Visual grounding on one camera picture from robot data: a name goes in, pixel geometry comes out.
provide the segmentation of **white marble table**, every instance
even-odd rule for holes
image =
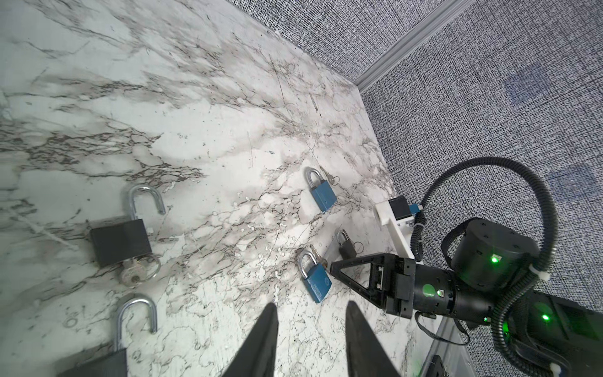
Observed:
[[[6,0],[0,5],[2,138],[0,369],[52,376],[107,352],[119,299],[89,224],[137,198],[159,275],[135,291],[159,308],[126,315],[131,376],[218,376],[268,302],[276,375],[347,375],[356,300],[403,375],[429,347],[409,320],[333,281],[321,305],[295,251],[324,252],[343,226],[364,254],[391,249],[373,216],[394,195],[357,88],[223,0]],[[335,177],[322,214],[303,176]]]

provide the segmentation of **small black padlock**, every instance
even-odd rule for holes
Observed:
[[[343,259],[356,258],[356,249],[350,237],[348,237],[345,230],[337,233],[337,241],[339,242],[339,253]]]
[[[131,279],[127,282],[122,279],[122,282],[127,283],[126,285],[131,287],[155,276],[160,268],[159,260],[152,256],[153,251],[151,250],[151,244],[147,236],[147,228],[142,219],[136,216],[134,194],[138,191],[150,192],[155,199],[159,213],[162,215],[165,214],[165,206],[163,205],[159,191],[154,187],[140,184],[128,190],[130,221],[90,230],[90,238],[98,264],[101,267],[106,267],[124,262],[125,269],[122,275],[131,275]],[[158,264],[155,272],[151,274],[152,276],[148,276],[144,268],[135,260],[135,258],[147,256],[153,258]]]

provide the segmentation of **padlock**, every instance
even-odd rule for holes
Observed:
[[[117,327],[115,327],[115,337],[113,338],[113,352],[101,358],[89,361],[86,364],[69,369],[59,374],[58,377],[127,377],[128,362],[126,350],[121,344],[121,326],[124,320],[125,310],[137,302],[142,302],[149,307],[149,315],[151,317],[151,333],[155,334],[157,332],[157,306],[149,297],[144,296],[143,294],[137,294],[130,300],[126,301],[118,309]]]
[[[356,258],[356,248],[345,230],[337,233],[337,241],[339,242],[339,253],[343,259]]]
[[[130,221],[125,223],[95,228],[90,230],[90,238],[94,246],[96,261],[101,267],[129,261],[132,268],[138,268],[137,261],[134,258],[146,257],[152,254],[151,244],[147,237],[147,229],[142,219],[136,216],[136,206],[134,205],[134,194],[139,190],[150,192],[155,199],[155,204],[160,214],[165,214],[165,206],[159,191],[148,185],[136,185],[128,191],[128,204]],[[151,274],[157,274],[159,268]],[[134,275],[142,282],[148,280],[147,274],[139,276]]]
[[[303,257],[308,256],[314,263],[308,273],[303,269]],[[297,257],[297,264],[303,276],[303,283],[310,292],[310,296],[315,303],[320,303],[331,288],[331,280],[327,276],[327,271],[321,264],[316,262],[314,254],[310,250],[303,250]]]
[[[317,186],[312,181],[312,173],[316,173],[318,179],[320,179],[320,183]],[[312,196],[316,200],[316,204],[318,204],[320,210],[323,212],[328,211],[337,201],[337,197],[329,182],[325,181],[320,172],[314,168],[306,170],[306,180],[308,181],[308,185],[310,185]]]

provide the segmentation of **textured fabric panel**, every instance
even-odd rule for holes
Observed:
[[[443,0],[229,0],[354,81]]]
[[[603,3],[478,0],[362,95],[398,191],[412,202],[448,167],[510,157],[549,185],[560,219],[539,289],[603,311]],[[474,168],[430,202],[425,263],[471,216],[541,240],[535,197],[514,173]],[[480,375],[515,376],[489,328],[469,350]]]

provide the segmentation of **gray corner strip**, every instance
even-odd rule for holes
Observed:
[[[417,47],[425,43],[431,36],[446,26],[457,15],[469,8],[476,0],[444,0],[414,28],[404,34],[376,62],[373,63],[354,84],[364,93],[387,72],[390,72]]]

